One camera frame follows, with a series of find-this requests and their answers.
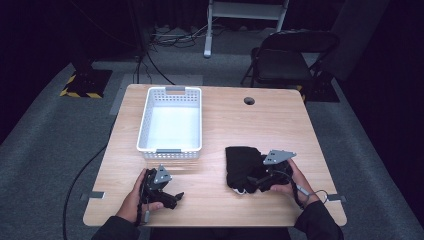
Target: hand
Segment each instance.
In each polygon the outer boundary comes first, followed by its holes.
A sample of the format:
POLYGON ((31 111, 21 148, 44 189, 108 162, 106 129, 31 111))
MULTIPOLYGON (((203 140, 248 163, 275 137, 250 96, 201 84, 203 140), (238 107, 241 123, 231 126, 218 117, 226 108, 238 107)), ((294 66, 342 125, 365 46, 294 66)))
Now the hand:
MULTIPOLYGON (((146 174, 146 169, 140 173, 137 178, 137 181, 134 184, 134 188, 128 193, 127 197, 125 197, 124 202, 122 203, 121 208, 116 213, 116 216, 121 217, 131 223, 135 223, 137 220, 137 206, 140 201, 140 186, 143 182, 144 175, 146 174)), ((163 203, 161 202, 153 202, 149 204, 149 211, 154 211, 163 208, 163 203)), ((143 214, 147 210, 147 205, 142 205, 143 214)))
MULTIPOLYGON (((305 176, 299 170, 299 168, 296 166, 294 161, 292 159, 288 159, 287 161, 289 162, 291 168, 293 169, 293 176, 292 177, 293 177, 294 182, 297 185, 304 188, 310 194, 309 198, 308 198, 308 196, 306 196, 305 194, 298 191, 299 200, 303 203, 303 205, 304 205, 303 207, 306 208, 309 204, 316 202, 316 201, 320 201, 319 197, 316 194, 314 194, 314 190, 312 190, 311 185, 309 185, 308 180, 306 180, 305 176)), ((292 189, 291 184, 272 185, 271 191, 282 192, 282 193, 285 193, 285 194, 291 196, 292 198, 294 198, 293 189, 292 189)))

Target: basket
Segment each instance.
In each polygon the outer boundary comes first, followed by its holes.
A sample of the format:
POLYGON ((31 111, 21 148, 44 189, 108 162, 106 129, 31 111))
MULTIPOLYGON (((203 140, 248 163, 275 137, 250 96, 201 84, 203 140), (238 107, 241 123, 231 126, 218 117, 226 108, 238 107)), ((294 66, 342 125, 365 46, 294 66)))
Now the basket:
POLYGON ((137 149, 145 159, 196 159, 202 148, 202 91, 151 87, 137 149))

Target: chair seat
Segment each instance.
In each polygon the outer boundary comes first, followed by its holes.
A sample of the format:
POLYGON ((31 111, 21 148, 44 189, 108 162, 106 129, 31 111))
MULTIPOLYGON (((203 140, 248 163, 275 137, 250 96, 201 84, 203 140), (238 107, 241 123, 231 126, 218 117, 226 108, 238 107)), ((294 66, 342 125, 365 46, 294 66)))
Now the chair seat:
POLYGON ((258 82, 302 82, 310 84, 312 75, 301 53, 264 50, 257 62, 258 82))

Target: person's left hand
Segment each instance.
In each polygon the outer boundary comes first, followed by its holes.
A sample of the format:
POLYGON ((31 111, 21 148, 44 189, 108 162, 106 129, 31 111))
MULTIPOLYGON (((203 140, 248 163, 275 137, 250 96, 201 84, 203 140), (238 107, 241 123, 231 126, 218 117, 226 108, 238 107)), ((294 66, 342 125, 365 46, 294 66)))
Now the person's left hand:
MULTIPOLYGON (((135 223, 137 220, 137 206, 140 201, 140 186, 143 182, 144 175, 146 174, 146 169, 140 173, 137 178, 137 181, 134 184, 134 188, 128 193, 127 197, 125 197, 124 202, 121 205, 121 208, 116 213, 116 216, 121 217, 131 223, 135 223)), ((163 203, 161 202, 153 202, 149 203, 149 211, 154 211, 163 208, 163 203)), ((142 205, 143 214, 147 210, 147 205, 142 205)))

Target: light wood tabletop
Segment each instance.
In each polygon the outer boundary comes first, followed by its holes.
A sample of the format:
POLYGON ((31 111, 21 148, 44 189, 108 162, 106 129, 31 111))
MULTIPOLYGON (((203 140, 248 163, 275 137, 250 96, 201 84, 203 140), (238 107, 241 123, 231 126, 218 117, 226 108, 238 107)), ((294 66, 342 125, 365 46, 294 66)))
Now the light wood tabletop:
MULTIPOLYGON (((276 192, 238 195, 226 184, 225 148, 256 147, 296 152, 293 158, 312 188, 337 193, 299 92, 284 89, 200 87, 203 147, 196 160, 145 160, 136 143, 147 91, 153 85, 130 85, 84 214, 88 226, 101 226, 115 215, 143 168, 163 164, 173 176, 164 191, 184 192, 175 209, 152 212, 148 226, 293 226, 301 210, 276 192), (255 100, 244 103, 245 97, 255 100)), ((325 204, 338 225, 346 224, 340 201, 325 204)))

